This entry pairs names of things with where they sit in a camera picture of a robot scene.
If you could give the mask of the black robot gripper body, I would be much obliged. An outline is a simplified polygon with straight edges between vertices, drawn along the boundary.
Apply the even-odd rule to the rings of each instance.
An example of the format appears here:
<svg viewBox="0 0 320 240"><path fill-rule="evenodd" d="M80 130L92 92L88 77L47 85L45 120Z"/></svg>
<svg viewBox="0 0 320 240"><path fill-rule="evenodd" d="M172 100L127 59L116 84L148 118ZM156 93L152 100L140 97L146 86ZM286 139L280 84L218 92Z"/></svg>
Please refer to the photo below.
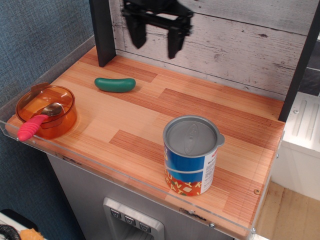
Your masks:
<svg viewBox="0 0 320 240"><path fill-rule="evenodd" d="M135 16L146 25L166 30L175 27L189 34L194 12L178 0L125 0L122 14Z"/></svg>

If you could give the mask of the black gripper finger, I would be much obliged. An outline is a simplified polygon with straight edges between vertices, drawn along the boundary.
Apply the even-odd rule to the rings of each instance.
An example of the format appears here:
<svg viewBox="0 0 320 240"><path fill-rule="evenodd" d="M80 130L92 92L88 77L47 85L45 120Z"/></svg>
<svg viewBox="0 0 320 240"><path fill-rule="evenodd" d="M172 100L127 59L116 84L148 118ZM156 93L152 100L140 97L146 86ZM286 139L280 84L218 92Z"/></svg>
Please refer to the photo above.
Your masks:
<svg viewBox="0 0 320 240"><path fill-rule="evenodd" d="M176 54L182 49L186 32L177 27L171 27L168 30L168 58L174 59Z"/></svg>
<svg viewBox="0 0 320 240"><path fill-rule="evenodd" d="M137 49L140 49L147 40L146 24L138 17L132 15L126 15L125 19L131 41Z"/></svg>

